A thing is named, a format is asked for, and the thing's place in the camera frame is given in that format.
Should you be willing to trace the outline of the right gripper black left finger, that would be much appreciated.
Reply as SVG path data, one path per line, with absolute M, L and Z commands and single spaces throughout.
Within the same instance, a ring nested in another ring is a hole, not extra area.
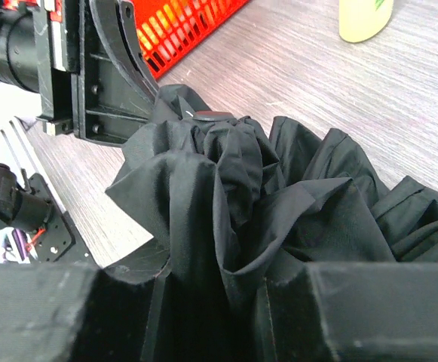
M 150 241 L 107 268 L 0 264 L 0 361 L 169 361 L 167 251 Z

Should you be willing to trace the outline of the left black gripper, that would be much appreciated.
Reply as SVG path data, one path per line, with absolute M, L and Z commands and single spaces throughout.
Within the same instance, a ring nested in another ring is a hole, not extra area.
M 100 40 L 90 41 L 84 40 L 87 1 L 37 4 L 32 20 L 44 132 L 74 133 L 104 146 L 125 143 L 148 122 L 158 93 L 133 2 L 91 1 Z

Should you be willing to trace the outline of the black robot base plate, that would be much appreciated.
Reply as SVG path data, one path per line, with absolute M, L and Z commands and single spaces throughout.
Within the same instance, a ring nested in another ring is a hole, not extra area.
M 38 173 L 29 178 L 30 186 L 37 196 L 53 202 L 54 209 L 45 232 L 38 238 L 29 254 L 32 264 L 38 262 L 81 263 L 97 266 L 80 232 L 68 211 L 61 211 L 58 199 L 53 196 L 44 177 Z

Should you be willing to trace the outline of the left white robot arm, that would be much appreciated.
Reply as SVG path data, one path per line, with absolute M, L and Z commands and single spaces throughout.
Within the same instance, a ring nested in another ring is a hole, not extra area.
M 158 93 L 130 1 L 0 1 L 0 83 L 41 97 L 46 133 L 107 146 L 149 121 Z

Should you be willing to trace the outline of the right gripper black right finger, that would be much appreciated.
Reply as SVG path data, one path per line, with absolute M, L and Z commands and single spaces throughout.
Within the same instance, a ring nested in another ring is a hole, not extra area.
M 277 262 L 256 297 L 260 361 L 438 361 L 438 264 Z

